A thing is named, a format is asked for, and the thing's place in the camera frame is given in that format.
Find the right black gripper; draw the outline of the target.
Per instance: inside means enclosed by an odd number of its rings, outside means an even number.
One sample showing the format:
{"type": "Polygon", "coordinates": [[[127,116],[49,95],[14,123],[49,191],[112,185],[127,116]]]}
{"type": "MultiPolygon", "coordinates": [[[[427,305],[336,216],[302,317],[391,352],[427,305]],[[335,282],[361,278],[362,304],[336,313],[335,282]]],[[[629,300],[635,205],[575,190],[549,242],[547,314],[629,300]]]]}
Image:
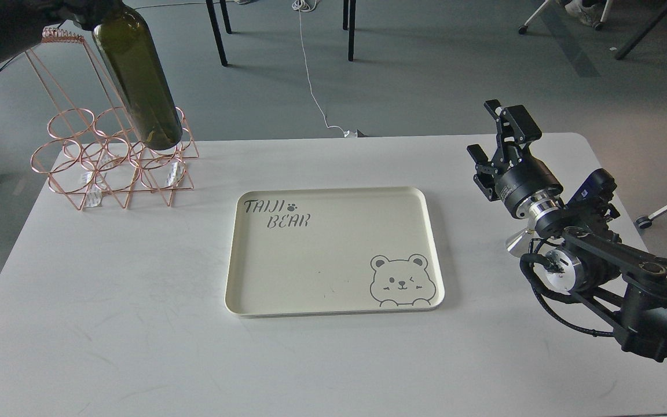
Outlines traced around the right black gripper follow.
{"type": "Polygon", "coordinates": [[[474,182],[489,201],[502,200],[515,219],[528,197],[543,190],[560,195],[563,187],[549,168],[530,153],[530,143],[542,137],[542,130],[523,105],[505,107],[499,100],[487,100],[484,107],[497,126],[497,150],[489,159],[481,145],[467,147],[475,163],[474,182]]]}

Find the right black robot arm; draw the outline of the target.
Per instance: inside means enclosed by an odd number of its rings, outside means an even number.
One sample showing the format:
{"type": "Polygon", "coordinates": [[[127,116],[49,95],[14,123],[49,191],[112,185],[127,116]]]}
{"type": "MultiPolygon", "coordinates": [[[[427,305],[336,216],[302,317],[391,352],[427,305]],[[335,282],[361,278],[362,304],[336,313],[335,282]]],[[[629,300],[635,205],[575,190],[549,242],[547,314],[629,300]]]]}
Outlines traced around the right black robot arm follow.
{"type": "Polygon", "coordinates": [[[596,169],[569,201],[563,187],[530,143],[542,132],[523,105],[484,103],[497,126],[497,150],[489,158],[480,145],[467,151],[474,182],[489,201],[499,200],[524,230],[506,242],[540,306],[561,324],[547,304],[581,303],[611,325],[611,331],[569,328],[593,337],[612,337],[622,351],[662,362],[667,358],[667,258],[625,245],[609,222],[620,216],[612,205],[614,177],[596,169]]]}

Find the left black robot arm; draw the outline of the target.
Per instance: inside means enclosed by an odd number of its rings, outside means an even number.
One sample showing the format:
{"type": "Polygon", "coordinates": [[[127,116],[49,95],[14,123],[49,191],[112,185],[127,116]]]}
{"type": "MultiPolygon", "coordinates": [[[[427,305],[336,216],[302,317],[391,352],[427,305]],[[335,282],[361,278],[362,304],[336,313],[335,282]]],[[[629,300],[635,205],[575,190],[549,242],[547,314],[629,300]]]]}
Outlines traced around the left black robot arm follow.
{"type": "Polygon", "coordinates": [[[0,1],[0,63],[39,44],[45,27],[72,21],[92,31],[122,1],[0,1]]]}

